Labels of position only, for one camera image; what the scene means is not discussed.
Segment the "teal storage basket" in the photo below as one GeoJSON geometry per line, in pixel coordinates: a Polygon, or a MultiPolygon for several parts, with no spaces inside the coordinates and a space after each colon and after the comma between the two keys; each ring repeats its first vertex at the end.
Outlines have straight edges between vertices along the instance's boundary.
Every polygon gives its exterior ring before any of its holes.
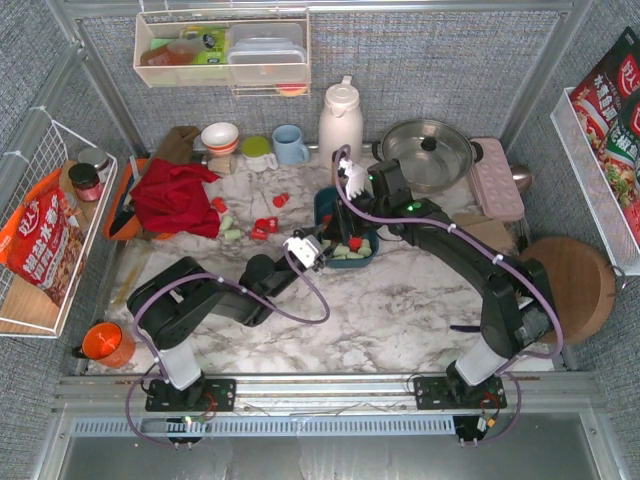
{"type": "MultiPolygon", "coordinates": [[[[314,223],[321,225],[327,215],[333,213],[334,200],[338,197],[336,188],[333,186],[319,190],[314,196],[314,223]]],[[[367,267],[377,255],[379,250],[379,240],[376,232],[368,232],[363,239],[369,241],[372,250],[369,256],[363,258],[331,258],[326,262],[326,266],[331,269],[354,269],[367,267]]]]}

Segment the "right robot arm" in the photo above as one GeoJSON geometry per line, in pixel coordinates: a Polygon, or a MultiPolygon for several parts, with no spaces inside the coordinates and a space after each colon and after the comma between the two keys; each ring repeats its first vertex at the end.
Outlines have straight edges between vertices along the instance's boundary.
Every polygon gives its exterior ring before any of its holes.
{"type": "Polygon", "coordinates": [[[503,255],[458,226],[439,205],[413,197],[397,160],[362,168],[341,146],[332,155],[338,192],[327,231],[346,239],[387,227],[412,247],[426,251],[461,275],[481,296],[479,338],[446,370],[437,398],[449,408],[473,408],[497,374],[530,345],[564,334],[544,266],[503,255]]]}

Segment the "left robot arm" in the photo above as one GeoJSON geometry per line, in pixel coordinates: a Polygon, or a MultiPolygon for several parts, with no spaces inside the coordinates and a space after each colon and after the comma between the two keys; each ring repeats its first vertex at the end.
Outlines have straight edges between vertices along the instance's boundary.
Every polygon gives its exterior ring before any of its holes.
{"type": "Polygon", "coordinates": [[[144,380],[148,412],[230,411],[230,386],[217,386],[195,358],[190,337],[209,315],[247,327],[262,324],[280,309],[273,298],[308,270],[322,269],[336,245],[320,242],[313,229],[287,238],[279,260],[265,254],[247,262],[237,282],[206,271],[186,256],[138,287],[128,298],[133,329],[153,355],[160,376],[144,380]]]}

